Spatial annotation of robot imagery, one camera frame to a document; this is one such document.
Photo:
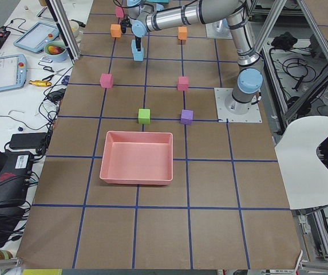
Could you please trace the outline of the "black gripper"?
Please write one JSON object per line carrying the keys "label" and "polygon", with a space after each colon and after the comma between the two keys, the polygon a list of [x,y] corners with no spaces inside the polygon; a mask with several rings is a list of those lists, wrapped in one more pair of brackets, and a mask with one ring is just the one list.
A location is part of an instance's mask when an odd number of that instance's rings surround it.
{"label": "black gripper", "polygon": [[[121,32],[126,33],[127,29],[131,27],[131,22],[128,17],[124,17],[122,21],[120,22],[121,26]],[[138,52],[141,51],[141,38],[140,37],[135,37],[135,47]]]}

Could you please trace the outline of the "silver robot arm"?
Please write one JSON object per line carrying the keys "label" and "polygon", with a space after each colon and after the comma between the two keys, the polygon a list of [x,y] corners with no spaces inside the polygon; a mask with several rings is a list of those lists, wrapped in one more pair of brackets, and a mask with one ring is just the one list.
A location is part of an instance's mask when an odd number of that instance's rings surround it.
{"label": "silver robot arm", "polygon": [[121,31],[125,33],[127,28],[131,29],[139,52],[141,39],[150,32],[196,23],[207,25],[225,19],[237,50],[240,71],[260,69],[261,55],[251,37],[246,1],[199,0],[167,9],[150,1],[127,1],[125,6],[119,3],[116,6],[124,10]]}

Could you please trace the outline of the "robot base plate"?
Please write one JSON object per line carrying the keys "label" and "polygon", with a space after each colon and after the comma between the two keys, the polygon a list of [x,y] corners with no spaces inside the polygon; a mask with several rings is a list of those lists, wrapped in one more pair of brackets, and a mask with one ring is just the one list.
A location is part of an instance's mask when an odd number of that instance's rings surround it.
{"label": "robot base plate", "polygon": [[218,122],[262,123],[256,95],[249,103],[239,103],[232,96],[232,88],[214,88]]}

